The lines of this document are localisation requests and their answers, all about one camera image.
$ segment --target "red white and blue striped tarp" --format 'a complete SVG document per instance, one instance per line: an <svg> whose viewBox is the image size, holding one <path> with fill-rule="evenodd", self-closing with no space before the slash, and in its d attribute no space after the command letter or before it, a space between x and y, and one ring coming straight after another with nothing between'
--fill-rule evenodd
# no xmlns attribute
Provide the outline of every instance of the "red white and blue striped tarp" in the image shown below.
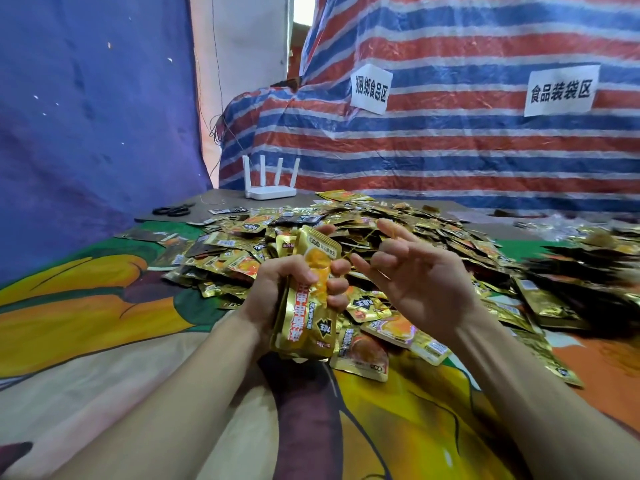
<svg viewBox="0 0 640 480"><path fill-rule="evenodd" d="M272 173L299 157L296 186L311 191L640 215L640 0L316 5L299 90L225 110L222 188L243 188L251 153ZM367 63L393 72L382 116L349 105ZM579 64L600 65L590 112L523 117L530 72Z"/></svg>

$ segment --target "black scissors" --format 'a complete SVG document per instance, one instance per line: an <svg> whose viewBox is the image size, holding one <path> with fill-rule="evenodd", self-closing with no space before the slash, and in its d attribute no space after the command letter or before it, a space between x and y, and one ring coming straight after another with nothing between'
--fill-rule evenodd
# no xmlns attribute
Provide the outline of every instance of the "black scissors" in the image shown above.
<svg viewBox="0 0 640 480"><path fill-rule="evenodd" d="M194 203L184 203L174 207L158 207L157 209L153 209L151 213L155 216L182 217L190 214L190 207L194 205Z"/></svg>

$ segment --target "paper sign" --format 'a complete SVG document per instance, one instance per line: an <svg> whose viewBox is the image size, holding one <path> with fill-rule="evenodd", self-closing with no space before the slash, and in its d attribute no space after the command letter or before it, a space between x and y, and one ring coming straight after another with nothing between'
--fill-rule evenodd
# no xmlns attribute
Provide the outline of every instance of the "paper sign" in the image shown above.
<svg viewBox="0 0 640 480"><path fill-rule="evenodd" d="M387 111L387 99L393 74L373 64L351 73L351 105L376 114Z"/></svg>
<svg viewBox="0 0 640 480"><path fill-rule="evenodd" d="M593 105L600 66L540 70L529 76L524 116L588 112Z"/></svg>

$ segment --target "white router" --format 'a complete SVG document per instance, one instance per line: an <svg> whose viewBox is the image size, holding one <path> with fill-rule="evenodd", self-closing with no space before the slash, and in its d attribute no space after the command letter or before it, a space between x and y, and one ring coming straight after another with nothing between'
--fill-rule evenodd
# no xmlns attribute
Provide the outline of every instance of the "white router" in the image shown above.
<svg viewBox="0 0 640 480"><path fill-rule="evenodd" d="M283 158L278 158L278 167L276 168L276 176L273 181L274 185L267 186L266 165L264 164L264 155L260 155L260 187L251 186L250 161L247 155L242 157L242 166L244 169L244 196L256 200L270 200L272 198L293 197L296 195L296 178L298 177L298 167L300 159L296 158L293 165L293 173L291 174L291 183L286 185L278 185L280 183L280 174L282 172Z"/></svg>

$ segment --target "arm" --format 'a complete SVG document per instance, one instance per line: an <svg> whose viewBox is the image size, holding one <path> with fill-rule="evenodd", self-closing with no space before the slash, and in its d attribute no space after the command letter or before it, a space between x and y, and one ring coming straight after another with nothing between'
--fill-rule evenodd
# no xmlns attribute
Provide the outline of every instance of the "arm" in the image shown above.
<svg viewBox="0 0 640 480"><path fill-rule="evenodd" d="M389 236L354 265L418 328L468 367L537 479L628 479L640 442L547 371L484 309L460 258L381 219Z"/></svg>
<svg viewBox="0 0 640 480"><path fill-rule="evenodd" d="M334 226L318 227L331 234ZM332 274L351 265L332 262ZM260 266L244 304L224 318L188 359L132 412L77 453L53 480L195 478L222 432L224 413L252 357L269 334L284 276L309 285L318 277L302 256L270 259ZM327 281L328 306L342 311L349 286Z"/></svg>

